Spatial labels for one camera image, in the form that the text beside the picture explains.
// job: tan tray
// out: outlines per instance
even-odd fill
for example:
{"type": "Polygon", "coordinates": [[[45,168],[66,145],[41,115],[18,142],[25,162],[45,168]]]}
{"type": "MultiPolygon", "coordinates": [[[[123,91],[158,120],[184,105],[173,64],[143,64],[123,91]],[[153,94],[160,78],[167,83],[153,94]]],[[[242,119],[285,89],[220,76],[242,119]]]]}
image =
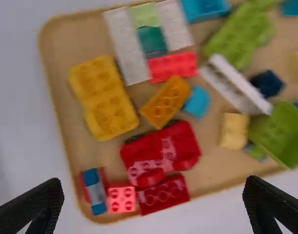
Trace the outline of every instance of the tan tray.
{"type": "MultiPolygon", "coordinates": [[[[130,214],[93,216],[89,204],[84,201],[79,189],[76,175],[81,170],[103,166],[110,181],[126,181],[126,169],[119,156],[121,145],[127,138],[153,129],[143,117],[140,117],[140,125],[136,130],[110,141],[96,141],[87,130],[83,109],[66,81],[72,66],[99,55],[115,54],[101,13],[117,7],[121,6],[55,17],[44,25],[39,34],[42,62],[59,120],[78,204],[85,217],[99,224],[109,224],[133,217],[139,215],[139,211],[130,214]]],[[[275,23],[277,35],[268,46],[256,50],[247,75],[264,69],[273,69],[289,84],[280,98],[289,101],[297,100],[298,72],[296,65],[290,62],[290,58],[292,52],[298,49],[298,18],[284,18],[278,9],[273,10],[269,15],[275,23]]],[[[212,20],[190,26],[196,46],[185,50],[199,50],[200,43],[215,32],[222,23],[223,20],[212,20]]],[[[242,151],[219,148],[217,141],[221,115],[223,112],[235,110],[202,78],[195,77],[186,81],[205,88],[212,98],[210,112],[202,121],[197,121],[185,113],[179,113],[177,116],[188,120],[193,125],[203,151],[203,157],[196,167],[183,173],[192,198],[239,185],[248,175],[264,176],[283,170],[271,159],[265,163],[258,163],[242,151]]],[[[159,87],[160,85],[144,82],[127,87],[127,91],[139,109],[159,87]]]]}

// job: yellow lego brick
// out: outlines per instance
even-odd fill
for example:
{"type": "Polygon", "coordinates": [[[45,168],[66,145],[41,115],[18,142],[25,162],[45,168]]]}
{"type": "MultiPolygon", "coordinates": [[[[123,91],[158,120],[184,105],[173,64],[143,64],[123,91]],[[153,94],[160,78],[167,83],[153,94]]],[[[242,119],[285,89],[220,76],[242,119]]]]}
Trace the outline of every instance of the yellow lego brick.
{"type": "Polygon", "coordinates": [[[111,87],[104,95],[91,99],[87,105],[89,109],[85,111],[85,118],[99,141],[110,140],[139,125],[134,107],[120,86],[111,87]]]}
{"type": "Polygon", "coordinates": [[[73,67],[69,82],[84,107],[87,107],[89,100],[100,95],[109,84],[123,86],[112,56],[99,56],[73,67]]]}
{"type": "Polygon", "coordinates": [[[239,150],[248,142],[250,118],[242,114],[225,113],[221,129],[220,147],[239,150]]]}
{"type": "Polygon", "coordinates": [[[190,97],[191,87],[179,76],[172,76],[140,113],[157,129],[161,129],[190,97]]]}

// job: tray rim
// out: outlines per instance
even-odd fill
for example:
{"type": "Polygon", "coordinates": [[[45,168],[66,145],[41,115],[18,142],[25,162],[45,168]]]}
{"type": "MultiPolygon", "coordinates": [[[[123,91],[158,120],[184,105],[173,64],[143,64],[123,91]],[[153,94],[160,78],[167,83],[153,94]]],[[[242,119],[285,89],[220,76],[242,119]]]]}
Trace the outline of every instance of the tray rim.
{"type": "MultiPolygon", "coordinates": [[[[62,127],[61,127],[62,120],[59,117],[58,107],[55,105],[55,102],[54,102],[53,90],[52,90],[52,87],[51,87],[51,84],[50,84],[50,79],[49,79],[49,77],[50,77],[49,72],[48,72],[49,69],[48,69],[48,66],[45,62],[46,59],[45,59],[45,55],[44,55],[44,52],[43,52],[42,46],[41,46],[42,38],[43,38],[43,35],[46,34],[47,28],[50,28],[51,24],[55,24],[56,22],[59,22],[59,21],[64,20],[66,18],[74,18],[74,17],[79,17],[80,18],[81,16],[84,16],[84,15],[87,15],[87,14],[95,14],[95,13],[99,13],[99,12],[103,12],[103,11],[107,11],[107,10],[113,10],[113,9],[120,8],[120,7],[135,6],[135,5],[145,4],[145,3],[149,3],[149,2],[161,2],[161,1],[165,1],[165,0],[142,0],[142,1],[136,1],[136,2],[123,3],[123,4],[114,4],[114,5],[111,5],[111,6],[99,7],[99,8],[95,8],[95,9],[82,10],[82,11],[77,11],[77,12],[73,12],[73,13],[58,14],[56,16],[50,17],[49,20],[41,26],[41,28],[38,32],[38,35],[37,35],[37,47],[38,47],[38,50],[39,50],[39,53],[40,53],[41,66],[43,68],[43,73],[45,75],[45,79],[46,79],[46,83],[47,83],[47,87],[48,87],[48,94],[49,94],[49,97],[51,99],[51,105],[53,106],[53,109],[54,109],[54,112],[55,112],[55,117],[56,117],[56,120],[57,120],[58,129],[59,129],[59,135],[60,135],[60,138],[61,138],[61,141],[62,141],[62,144],[63,144],[63,150],[64,150],[64,153],[65,153],[65,157],[67,159],[67,165],[68,165],[70,177],[71,177],[72,183],[73,183],[73,192],[74,192],[75,197],[76,197],[77,207],[86,219],[88,219],[90,222],[92,222],[94,224],[97,224],[97,225],[104,225],[104,226],[112,225],[112,224],[116,224],[116,223],[119,223],[119,222],[122,222],[122,221],[125,221],[125,220],[128,220],[128,219],[139,217],[141,215],[136,214],[134,216],[124,217],[122,219],[118,219],[118,220],[114,220],[114,221],[110,221],[110,222],[98,222],[98,221],[90,219],[90,217],[88,217],[85,214],[85,212],[82,210],[82,207],[80,205],[80,200],[79,200],[78,194],[76,192],[75,176],[71,173],[70,160],[68,160],[68,155],[69,154],[68,154],[68,150],[66,148],[65,137],[63,135],[62,127]]],[[[281,165],[278,164],[278,166],[276,166],[276,167],[261,170],[261,172],[257,176],[259,176],[259,177],[273,176],[273,175],[278,175],[278,174],[284,173],[286,171],[288,171],[287,168],[282,167],[281,165]]],[[[245,184],[245,179],[246,179],[246,177],[244,178],[244,176],[241,177],[241,178],[238,177],[238,178],[235,178],[235,179],[232,179],[232,180],[228,181],[227,183],[224,183],[224,186],[216,185],[211,189],[205,189],[205,190],[203,190],[202,193],[199,193],[198,196],[191,197],[190,202],[193,202],[193,201],[195,201],[196,199],[199,199],[199,198],[214,195],[214,194],[220,193],[222,191],[229,190],[229,189],[235,188],[237,186],[240,186],[242,184],[245,184]]]]}

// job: toy pile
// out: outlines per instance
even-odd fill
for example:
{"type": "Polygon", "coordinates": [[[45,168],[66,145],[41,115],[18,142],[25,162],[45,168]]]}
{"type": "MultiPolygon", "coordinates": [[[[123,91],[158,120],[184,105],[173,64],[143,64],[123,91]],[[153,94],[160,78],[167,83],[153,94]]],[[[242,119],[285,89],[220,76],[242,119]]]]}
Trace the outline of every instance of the toy pile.
{"type": "MultiPolygon", "coordinates": [[[[173,118],[184,111],[201,120],[209,111],[206,90],[186,81],[198,75],[238,110],[223,115],[220,147],[298,166],[298,103],[269,101],[285,87],[273,71],[248,80],[241,74],[254,50],[275,35],[267,11],[277,3],[248,0],[232,11],[224,0],[165,0],[103,13],[116,57],[103,55],[75,66],[69,77],[93,136],[106,141],[138,127],[125,86],[165,83],[139,110],[156,131],[126,139],[120,149],[129,181],[109,183],[103,168],[80,173],[93,215],[134,212],[137,204],[141,215],[147,215],[190,200],[180,172],[192,169],[202,152],[189,122],[173,118]],[[187,22],[228,14],[203,47],[208,61],[200,68],[195,52],[178,51],[194,44],[187,22]]],[[[283,13],[298,14],[291,5],[283,3],[283,13]]]]}

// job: white table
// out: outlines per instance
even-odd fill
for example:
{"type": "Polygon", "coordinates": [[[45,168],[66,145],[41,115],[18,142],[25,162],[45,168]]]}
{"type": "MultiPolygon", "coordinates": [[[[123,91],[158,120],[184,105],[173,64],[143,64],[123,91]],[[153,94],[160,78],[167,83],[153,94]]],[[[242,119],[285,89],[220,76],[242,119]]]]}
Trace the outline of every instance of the white table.
{"type": "MultiPolygon", "coordinates": [[[[252,233],[241,197],[243,186],[111,226],[95,225],[77,209],[37,34],[56,14],[125,1],[0,0],[0,205],[58,177],[65,202],[56,233],[252,233]]],[[[298,198],[298,170],[267,180],[298,198]]]]}

